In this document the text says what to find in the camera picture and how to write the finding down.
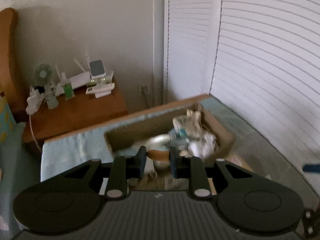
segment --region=power cord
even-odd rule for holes
[[[41,152],[41,154],[42,154],[42,149],[40,148],[40,146],[39,146],[39,144],[38,144],[38,142],[37,142],[37,140],[36,140],[36,138],[35,138],[35,135],[33,134],[32,125],[31,125],[31,115],[29,115],[29,123],[30,123],[30,130],[31,130],[31,135],[32,135],[32,137],[33,137],[33,140],[34,140],[34,142],[35,142],[38,150],[39,150],[39,151]]]
[[[147,92],[146,92],[145,89],[146,89],[146,86],[144,86],[142,88],[142,95],[143,95],[144,100],[146,101],[146,104],[147,104],[148,108],[150,108],[150,105],[149,105],[148,100],[147,100]]]

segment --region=white louvered door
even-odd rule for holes
[[[320,163],[320,0],[222,0],[211,93],[300,171]]]
[[[212,15],[212,0],[167,0],[167,3],[164,102],[201,93]]]

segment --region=white remote control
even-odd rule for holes
[[[99,83],[94,87],[87,88],[86,95],[96,94],[96,93],[103,93],[103,92],[111,91],[114,88],[115,88],[115,84],[114,83],[110,83],[110,84]]]

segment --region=green desk fan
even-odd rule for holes
[[[49,109],[58,106],[58,101],[51,91],[53,69],[50,65],[42,63],[33,70],[33,83],[36,86],[44,87],[45,99]]]

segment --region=wooden nightstand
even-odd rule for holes
[[[69,100],[65,100],[64,95],[57,97],[59,105],[52,110],[43,102],[38,112],[31,116],[32,130],[40,147],[46,139],[128,114],[117,84],[111,95],[101,98],[86,95],[86,89],[76,89],[75,97]],[[29,122],[24,129],[22,140],[28,144],[31,153],[38,155],[39,150],[33,141]]]

